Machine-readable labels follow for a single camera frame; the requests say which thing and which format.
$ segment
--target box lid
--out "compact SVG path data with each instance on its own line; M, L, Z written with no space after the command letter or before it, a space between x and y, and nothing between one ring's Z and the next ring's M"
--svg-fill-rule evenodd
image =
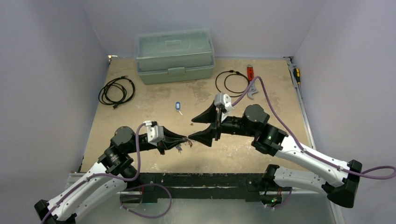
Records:
M212 41L207 30L139 35L135 46L138 72L214 65Z

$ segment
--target adjustable wrench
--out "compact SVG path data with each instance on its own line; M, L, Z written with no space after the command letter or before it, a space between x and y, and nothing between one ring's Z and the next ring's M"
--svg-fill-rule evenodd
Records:
M251 64L247 65L247 79L249 80L249 83L253 80L255 77L255 74L253 72L253 66ZM256 89L255 84L250 87L249 91L247 91L247 97L249 99L253 99L253 94L258 93L259 91Z

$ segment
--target black cable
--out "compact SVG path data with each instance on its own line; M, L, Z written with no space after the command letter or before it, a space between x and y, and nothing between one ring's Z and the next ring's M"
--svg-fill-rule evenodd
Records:
M119 84L119 83L116 83L117 81L122 80L122 79L128 80L128 82L132 86L132 94L131 94L131 96L129 98L127 98L127 90L125 89L125 87L123 85ZM122 98L120 100L118 100L118 101L113 101L107 96L107 92L109 91L110 87L112 87L112 86L117 87L122 92ZM124 104L124 103L129 102L130 100L132 100L134 95L135 95L135 84L132 82L132 80L127 78L127 76L121 76L119 78L115 78L115 79L111 80L110 82L108 82L100 90L99 95L98 95L98 99L99 99L99 102L101 104L108 105L108 106L113 106L113 108L115 109L119 105Z
M219 87L217 86L217 79L219 78L219 76L220 76L221 74L224 74L224 73L227 73L227 72L232 73L232 74L228 75L228 76L224 79L224 87L225 87L228 91L230 91L230 92L232 92L232 93L243 93L245 90L243 90L243 91L241 91L241 92L232 91L232 90L230 90L230 89L227 87L227 85L226 85L226 81L227 81L228 77L230 77L230 76L241 76L241 77L244 77L244 78L246 79L246 81L247 81L247 86L249 85L249 79L248 79L245 75L243 75L242 73L240 73L240 72L238 72L238 71L234 71L234 70L224 71L224 72L221 72L220 74L217 75L216 80L214 81L214 84L216 85L216 89L217 89L219 92L221 92L220 89L219 89ZM240 95L235 95L235 96L230 96L230 97L240 97L241 95L242 95L242 94L240 94Z

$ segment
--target gray wall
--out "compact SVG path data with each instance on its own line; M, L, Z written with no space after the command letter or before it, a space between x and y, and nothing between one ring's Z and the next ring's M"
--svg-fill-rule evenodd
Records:
M363 169L396 165L395 9L394 0L326 1L295 56L318 150ZM347 223L395 223L395 188L396 179L362 179Z
M216 56L292 56L324 0L82 0L108 54L132 57L139 33L210 29Z
M0 1L0 217L33 205L81 162L107 56L78 0Z

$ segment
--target green plastic box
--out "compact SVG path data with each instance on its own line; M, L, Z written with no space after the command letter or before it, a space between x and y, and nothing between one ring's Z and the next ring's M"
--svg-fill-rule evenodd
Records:
M210 78L215 67L208 30L138 35L137 73L144 84Z

